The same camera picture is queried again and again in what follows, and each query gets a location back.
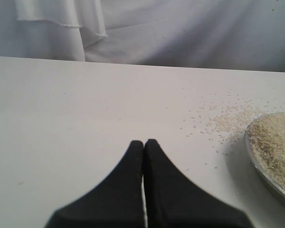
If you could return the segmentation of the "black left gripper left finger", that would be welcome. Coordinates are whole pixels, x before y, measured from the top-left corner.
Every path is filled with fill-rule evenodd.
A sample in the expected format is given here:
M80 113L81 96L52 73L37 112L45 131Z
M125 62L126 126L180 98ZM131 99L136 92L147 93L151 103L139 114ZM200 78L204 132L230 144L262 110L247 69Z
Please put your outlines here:
M143 149L131 141L111 173L90 192L56 210L47 228L143 228Z

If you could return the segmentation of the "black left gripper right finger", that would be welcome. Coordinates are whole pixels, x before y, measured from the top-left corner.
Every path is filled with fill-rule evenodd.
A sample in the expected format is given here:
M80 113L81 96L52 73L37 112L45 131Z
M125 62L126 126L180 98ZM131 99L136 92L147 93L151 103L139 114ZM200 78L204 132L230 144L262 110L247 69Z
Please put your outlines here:
M253 227L244 212L190 181L155 139L144 146L143 184L150 228Z

